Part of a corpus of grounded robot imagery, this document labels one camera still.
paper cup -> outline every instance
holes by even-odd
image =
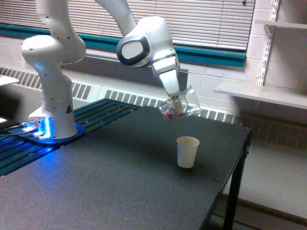
[[[177,164],[182,168],[192,168],[199,140],[192,137],[177,138]]]

white shelf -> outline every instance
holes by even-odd
[[[213,91],[236,97],[307,109],[307,95],[294,90],[228,80]]]
[[[19,82],[16,78],[7,77],[0,74],[0,86]]]
[[[256,20],[256,23],[263,24],[263,25],[273,25],[273,26],[284,27],[284,28],[307,29],[307,24],[271,22],[271,21],[262,21],[262,20]]]

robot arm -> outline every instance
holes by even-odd
[[[115,19],[124,36],[117,56],[124,65],[141,67],[150,62],[170,97],[180,94],[177,79],[179,61],[166,22],[158,16],[142,18],[136,24],[126,0],[95,0]]]
[[[62,73],[61,65],[83,59],[86,48],[71,25],[67,0],[36,0],[36,9],[51,35],[27,38],[22,46],[24,59],[35,68],[43,87],[43,105],[30,114],[29,120],[48,119],[52,123],[49,132],[33,133],[39,139],[64,139],[74,136],[77,129],[71,80]]]

window blind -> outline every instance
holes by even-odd
[[[94,0],[69,0],[78,33],[122,37],[112,16]],[[246,50],[255,0],[128,0],[136,21],[163,17],[174,44]],[[0,0],[0,23],[47,28],[35,0]]]

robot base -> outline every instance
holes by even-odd
[[[73,142],[74,140],[82,137],[84,135],[84,128],[81,125],[76,124],[77,128],[77,133],[70,137],[70,138],[64,138],[64,139],[49,139],[49,140],[40,140],[30,133],[25,133],[25,134],[16,134],[16,136],[21,137],[22,139],[28,140],[30,142],[33,142],[35,144],[40,144],[44,146],[62,146],[66,145],[70,142]],[[15,128],[9,131],[10,134],[15,134],[15,133],[21,133],[24,132],[22,128]]]

